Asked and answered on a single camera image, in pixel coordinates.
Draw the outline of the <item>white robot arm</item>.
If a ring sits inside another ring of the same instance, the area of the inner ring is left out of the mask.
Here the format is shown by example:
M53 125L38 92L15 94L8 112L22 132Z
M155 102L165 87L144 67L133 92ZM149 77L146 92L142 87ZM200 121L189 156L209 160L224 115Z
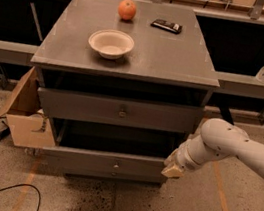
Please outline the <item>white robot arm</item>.
M199 134L186 140L164 161L166 178L179 178L186 171L196 171L206 162L236 157L264 179L264 145L223 119L209 119Z

